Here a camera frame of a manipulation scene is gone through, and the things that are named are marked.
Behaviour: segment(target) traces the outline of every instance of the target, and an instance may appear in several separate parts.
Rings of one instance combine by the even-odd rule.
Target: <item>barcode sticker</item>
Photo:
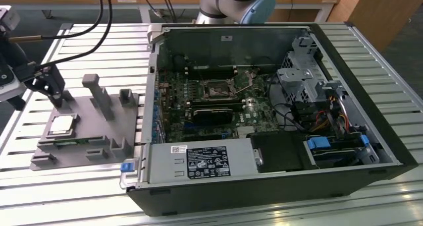
[[[171,153],[186,153],[187,145],[171,146]]]

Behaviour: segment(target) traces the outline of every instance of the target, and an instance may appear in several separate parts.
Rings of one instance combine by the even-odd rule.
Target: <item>motherboard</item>
[[[278,130],[267,79],[253,67],[209,72],[194,65],[185,72],[159,72],[166,142],[246,138]]]

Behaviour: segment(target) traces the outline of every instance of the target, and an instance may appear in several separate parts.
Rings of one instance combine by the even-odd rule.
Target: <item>aluminum extrusion table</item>
[[[90,25],[75,25],[61,34]],[[54,41],[45,62],[89,50],[105,25],[90,34]],[[423,102],[354,27],[321,24],[354,74],[380,106],[420,164],[423,163]],[[145,93],[147,24],[115,24],[97,53],[59,64],[74,96],[90,95],[82,77],[98,73],[110,94],[121,88]],[[31,156],[53,109],[27,91],[0,137],[0,225],[393,225],[423,220],[423,166],[394,180],[372,184],[352,196],[259,207],[149,217],[119,187],[121,164],[31,171]],[[137,141],[142,138],[143,96]]]

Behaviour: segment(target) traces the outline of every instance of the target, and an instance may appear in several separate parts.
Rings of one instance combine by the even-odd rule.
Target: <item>warning label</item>
[[[190,179],[230,176],[226,147],[187,149],[187,167]]]

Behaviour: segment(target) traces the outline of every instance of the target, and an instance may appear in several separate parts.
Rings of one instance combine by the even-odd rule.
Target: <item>blue tab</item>
[[[331,147],[331,143],[327,137],[313,137],[307,141],[307,144],[310,149]]]
[[[313,142],[311,139],[307,140],[307,145],[309,145],[310,149],[315,149],[317,148],[317,145],[315,145],[315,143]]]
[[[368,135],[364,134],[364,135],[361,136],[361,138],[362,138],[362,141],[364,141],[365,146],[368,146],[368,144],[370,144],[370,140],[369,140]]]
[[[122,163],[121,172],[135,172],[134,165],[134,163]]]

